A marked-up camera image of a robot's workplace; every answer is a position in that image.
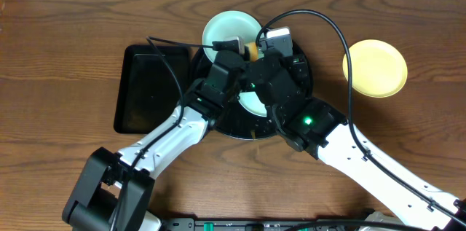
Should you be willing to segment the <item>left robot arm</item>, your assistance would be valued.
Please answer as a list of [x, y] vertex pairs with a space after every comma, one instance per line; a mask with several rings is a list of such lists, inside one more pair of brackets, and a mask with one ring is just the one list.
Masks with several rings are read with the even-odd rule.
[[95, 150], [66, 202], [62, 220], [75, 230], [158, 230], [161, 221], [147, 211], [156, 179], [223, 119], [244, 82], [241, 68], [211, 68], [182, 94], [170, 116], [141, 140], [116, 153], [103, 147]]

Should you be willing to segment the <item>yellow plate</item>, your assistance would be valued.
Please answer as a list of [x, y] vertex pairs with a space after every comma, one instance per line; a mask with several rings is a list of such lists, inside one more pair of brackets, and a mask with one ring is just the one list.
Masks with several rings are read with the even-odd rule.
[[398, 93], [408, 79], [402, 54], [391, 44], [366, 39], [349, 48], [352, 88], [372, 97], [386, 98]]

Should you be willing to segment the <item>light blue plate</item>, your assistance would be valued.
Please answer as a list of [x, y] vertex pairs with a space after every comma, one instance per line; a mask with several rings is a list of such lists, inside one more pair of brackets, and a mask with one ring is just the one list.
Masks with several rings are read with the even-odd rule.
[[[202, 34], [202, 44], [212, 45], [213, 42], [223, 42], [236, 37], [247, 44], [255, 42], [260, 30], [259, 22], [249, 14], [241, 11], [225, 11], [217, 14], [207, 23]], [[263, 53], [258, 52], [258, 58], [261, 57]]]
[[251, 114], [259, 117], [266, 117], [265, 105], [259, 100], [255, 92], [243, 92], [239, 94], [240, 105]]

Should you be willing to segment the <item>green yellow sponge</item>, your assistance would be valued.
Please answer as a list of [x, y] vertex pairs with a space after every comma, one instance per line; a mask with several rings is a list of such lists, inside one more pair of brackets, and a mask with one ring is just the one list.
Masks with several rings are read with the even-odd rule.
[[254, 62], [258, 60], [258, 48], [255, 42], [245, 44], [245, 59]]

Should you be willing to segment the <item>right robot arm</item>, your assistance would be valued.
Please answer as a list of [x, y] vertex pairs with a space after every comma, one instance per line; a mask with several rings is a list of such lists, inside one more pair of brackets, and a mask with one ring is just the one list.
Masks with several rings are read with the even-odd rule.
[[464, 230], [465, 202], [434, 187], [371, 143], [325, 101], [308, 96], [297, 67], [302, 55], [273, 55], [279, 99], [268, 108], [277, 132], [297, 152], [342, 172], [382, 202], [408, 227], [423, 230]]

